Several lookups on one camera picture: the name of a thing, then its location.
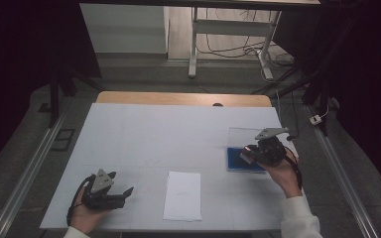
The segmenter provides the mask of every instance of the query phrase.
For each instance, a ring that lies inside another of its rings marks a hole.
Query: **hand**
[[[286,148],[287,156],[294,162],[299,159],[293,156],[293,153]],[[296,173],[290,163],[286,160],[280,162],[277,167],[269,167],[267,165],[259,164],[270,174],[272,180],[276,182],[287,198],[294,196],[302,196],[302,191],[299,189]]]
[[[82,194],[84,193],[84,187],[79,192],[75,200],[75,208],[73,209],[72,219],[70,226],[76,230],[88,234],[90,233],[98,222],[105,216],[110,210],[90,210],[84,204],[82,204]]]

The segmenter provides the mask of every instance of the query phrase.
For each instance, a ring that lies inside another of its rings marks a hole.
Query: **hand-mounted device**
[[[288,131],[288,128],[266,128],[262,130],[255,137],[258,145],[245,146],[240,154],[240,158],[248,164],[255,162],[269,167],[277,167],[281,161],[286,160],[295,171],[299,188],[302,189],[302,173],[299,170],[297,161],[294,162],[287,156],[287,147],[283,146],[283,143],[277,138],[277,135]]]
[[[100,169],[98,170],[97,175],[91,175],[81,183],[67,212],[67,225],[70,225],[73,209],[79,205],[85,205],[91,210],[117,209],[122,208],[125,205],[125,199],[132,194],[134,187],[127,189],[123,194],[108,195],[107,192],[114,184],[113,179],[115,176],[116,172],[107,174],[104,170]],[[88,185],[84,188],[81,198],[82,203],[75,205],[76,198],[86,182],[88,182]]]

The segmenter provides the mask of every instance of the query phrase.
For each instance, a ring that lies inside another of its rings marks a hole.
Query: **wooden floor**
[[[198,8],[197,15],[199,19],[268,22],[270,11]],[[191,50],[192,8],[170,7],[169,17],[169,60],[188,60]],[[253,52],[245,56],[243,47],[246,46],[245,49],[249,50],[251,49],[251,46],[253,46],[253,48],[259,48],[263,46],[263,42],[264,38],[262,37],[248,38],[246,36],[198,34],[196,37],[196,46],[198,48],[196,56],[199,60],[258,60]],[[216,52],[225,57],[210,54],[212,51],[235,48],[240,49],[235,51]],[[272,58],[284,53],[278,46],[271,46],[269,52]]]

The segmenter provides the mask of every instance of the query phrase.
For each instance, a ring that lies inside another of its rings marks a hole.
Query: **sleeve cuff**
[[[283,207],[284,220],[296,217],[312,216],[308,201],[304,196],[295,196],[281,201]]]
[[[67,232],[66,232],[66,235],[64,236],[64,238],[89,238],[87,235],[85,235],[84,233],[76,230],[75,228],[73,227],[69,227],[67,229]]]

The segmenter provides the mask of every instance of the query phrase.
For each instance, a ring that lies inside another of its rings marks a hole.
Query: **white tabletop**
[[[109,194],[135,188],[124,208],[105,217],[101,229],[280,229],[279,202],[285,196],[270,176],[226,169],[230,127],[281,125],[272,107],[93,104],[41,228],[66,228],[66,212],[77,187],[90,174],[104,169],[117,172]],[[292,146],[285,137],[279,138]],[[201,174],[202,221],[163,220],[169,171]]]

